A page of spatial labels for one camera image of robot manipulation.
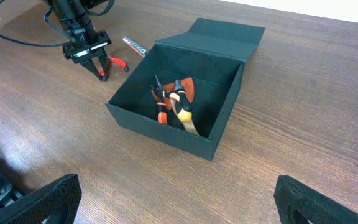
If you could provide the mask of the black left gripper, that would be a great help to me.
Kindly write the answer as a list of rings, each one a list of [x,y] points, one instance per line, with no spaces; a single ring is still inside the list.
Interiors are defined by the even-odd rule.
[[[109,60],[107,55],[100,55],[103,52],[103,47],[111,44],[105,30],[96,32],[94,40],[90,44],[83,42],[81,45],[69,42],[63,45],[63,55],[66,59],[71,59],[74,63],[80,63],[82,67],[90,71],[96,78],[101,81],[107,81],[109,78],[108,68]],[[96,68],[92,58],[98,57],[101,65],[101,70]]]

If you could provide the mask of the red black diagonal cutters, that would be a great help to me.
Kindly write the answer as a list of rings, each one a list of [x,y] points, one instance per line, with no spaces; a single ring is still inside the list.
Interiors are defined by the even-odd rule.
[[[107,81],[111,71],[114,68],[118,68],[118,67],[122,68],[125,72],[129,71],[129,66],[124,60],[121,60],[116,57],[109,57],[107,60],[106,68],[105,69],[101,68],[99,71],[100,80]]]

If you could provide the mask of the orange black needle-nose pliers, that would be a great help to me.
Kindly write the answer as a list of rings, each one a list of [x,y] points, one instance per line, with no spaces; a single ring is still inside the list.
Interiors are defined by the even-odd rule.
[[[162,124],[168,124],[167,120],[167,104],[165,103],[165,99],[173,100],[174,102],[178,102],[180,97],[174,93],[173,91],[164,89],[158,77],[155,75],[155,80],[157,83],[157,87],[152,87],[152,92],[157,97],[157,108],[158,108],[158,122]]]

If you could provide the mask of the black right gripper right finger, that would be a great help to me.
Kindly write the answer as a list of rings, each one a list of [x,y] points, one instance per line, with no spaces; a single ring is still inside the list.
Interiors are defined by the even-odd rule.
[[[278,177],[273,197],[284,224],[358,223],[358,213],[289,175]]]

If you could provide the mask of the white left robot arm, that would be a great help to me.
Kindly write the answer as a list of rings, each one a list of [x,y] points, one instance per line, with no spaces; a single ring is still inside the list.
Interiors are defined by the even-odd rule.
[[[61,28],[52,29],[68,39],[62,45],[63,56],[93,73],[99,80],[106,81],[108,56],[104,49],[111,44],[105,30],[96,31],[90,16],[102,16],[113,7],[114,0],[51,0],[44,21],[54,13]]]

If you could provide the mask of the black yellow ratchet screwdriver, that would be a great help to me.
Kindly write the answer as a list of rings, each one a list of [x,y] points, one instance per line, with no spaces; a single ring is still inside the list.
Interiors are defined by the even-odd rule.
[[[175,81],[174,92],[179,96],[179,101],[175,103],[177,117],[182,123],[188,123],[192,119],[192,106],[187,99],[187,94],[179,80]]]

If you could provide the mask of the orange spatula with wooden handle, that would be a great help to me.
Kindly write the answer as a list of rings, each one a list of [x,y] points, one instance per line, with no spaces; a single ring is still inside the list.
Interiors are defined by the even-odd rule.
[[[198,132],[192,120],[193,107],[187,97],[187,92],[181,84],[181,81],[176,80],[174,89],[168,90],[165,89],[165,87],[161,84],[160,80],[158,79],[158,76],[155,76],[155,79],[157,87],[151,87],[151,92],[156,99],[158,109],[157,121],[162,124],[168,124],[168,106],[165,100],[169,100],[175,116],[181,122],[185,131],[198,135]]]

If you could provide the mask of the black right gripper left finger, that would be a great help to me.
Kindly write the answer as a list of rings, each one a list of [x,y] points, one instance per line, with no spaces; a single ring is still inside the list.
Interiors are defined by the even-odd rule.
[[[64,175],[0,209],[0,224],[73,224],[81,196],[78,175]]]

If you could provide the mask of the socket set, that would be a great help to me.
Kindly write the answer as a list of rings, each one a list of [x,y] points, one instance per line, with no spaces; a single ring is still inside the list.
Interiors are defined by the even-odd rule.
[[[147,49],[145,49],[143,46],[138,44],[136,41],[130,39],[128,36],[123,35],[122,41],[126,43],[132,50],[134,50],[137,54],[139,54],[141,57],[145,57],[147,54]]]

